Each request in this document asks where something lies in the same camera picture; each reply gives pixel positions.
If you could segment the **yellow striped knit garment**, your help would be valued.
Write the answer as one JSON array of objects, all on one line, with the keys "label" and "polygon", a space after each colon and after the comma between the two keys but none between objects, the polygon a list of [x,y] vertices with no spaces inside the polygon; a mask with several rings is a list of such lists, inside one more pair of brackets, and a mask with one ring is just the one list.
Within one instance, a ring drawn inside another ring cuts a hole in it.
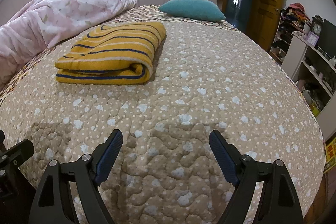
[{"label": "yellow striped knit garment", "polygon": [[67,84],[143,84],[153,75],[155,53],[165,37],[166,29],[160,22],[102,25],[56,61],[56,80]]}]

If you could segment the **pile of clothes on shelf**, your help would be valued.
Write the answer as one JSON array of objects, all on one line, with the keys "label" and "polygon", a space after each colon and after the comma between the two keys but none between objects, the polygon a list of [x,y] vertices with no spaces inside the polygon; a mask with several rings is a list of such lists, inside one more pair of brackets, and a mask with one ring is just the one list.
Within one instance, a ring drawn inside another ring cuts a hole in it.
[{"label": "pile of clothes on shelf", "polygon": [[305,12],[305,8],[298,2],[292,3],[286,8],[285,16],[290,21],[297,22],[299,25],[304,25],[306,22],[311,22],[310,18]]}]

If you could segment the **white shelf unit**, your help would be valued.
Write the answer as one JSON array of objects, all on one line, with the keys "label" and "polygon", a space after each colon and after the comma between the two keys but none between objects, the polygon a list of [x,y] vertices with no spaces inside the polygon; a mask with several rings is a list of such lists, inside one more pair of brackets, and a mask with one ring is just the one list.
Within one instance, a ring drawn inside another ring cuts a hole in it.
[{"label": "white shelf unit", "polygon": [[310,31],[313,19],[299,25],[285,12],[269,54],[298,87],[328,140],[335,135],[335,25],[323,19],[317,36]]}]

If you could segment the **beige dotted quilt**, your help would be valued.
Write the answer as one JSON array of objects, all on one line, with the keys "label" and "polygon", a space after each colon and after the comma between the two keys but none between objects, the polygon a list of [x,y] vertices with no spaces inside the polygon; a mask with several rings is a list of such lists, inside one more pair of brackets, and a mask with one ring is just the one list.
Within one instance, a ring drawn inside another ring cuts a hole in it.
[{"label": "beige dotted quilt", "polygon": [[55,62],[84,34],[55,47],[1,103],[6,145],[34,155],[21,170],[33,185],[50,160],[77,160],[114,129],[123,146],[100,193],[117,223],[215,223],[234,188],[209,146],[218,130],[241,153],[281,159],[307,213],[322,179],[323,137],[296,86],[233,28],[164,23],[155,75],[144,85],[64,84]]}]

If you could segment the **pink floral duvet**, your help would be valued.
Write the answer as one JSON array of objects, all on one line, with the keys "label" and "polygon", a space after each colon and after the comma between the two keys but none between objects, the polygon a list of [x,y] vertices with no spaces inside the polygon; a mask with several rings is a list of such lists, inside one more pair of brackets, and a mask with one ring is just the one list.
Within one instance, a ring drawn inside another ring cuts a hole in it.
[{"label": "pink floral duvet", "polygon": [[1,26],[1,87],[46,48],[136,4],[137,0],[32,0]]}]

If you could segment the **small table clock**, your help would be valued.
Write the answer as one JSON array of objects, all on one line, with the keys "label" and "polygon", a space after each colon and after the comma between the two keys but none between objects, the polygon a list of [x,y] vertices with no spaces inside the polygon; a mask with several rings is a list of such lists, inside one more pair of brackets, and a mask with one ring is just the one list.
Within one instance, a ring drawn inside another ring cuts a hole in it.
[{"label": "small table clock", "polygon": [[310,26],[310,31],[317,36],[320,36],[323,26],[323,19],[319,15],[313,17],[313,21]]}]

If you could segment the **teal pillow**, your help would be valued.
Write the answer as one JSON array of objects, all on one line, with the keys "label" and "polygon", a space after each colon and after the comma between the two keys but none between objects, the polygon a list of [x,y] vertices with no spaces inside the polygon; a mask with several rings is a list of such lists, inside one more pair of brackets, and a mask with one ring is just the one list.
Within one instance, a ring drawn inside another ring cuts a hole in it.
[{"label": "teal pillow", "polygon": [[226,20],[217,5],[208,0],[171,0],[159,8],[159,11],[171,16],[220,22]]}]

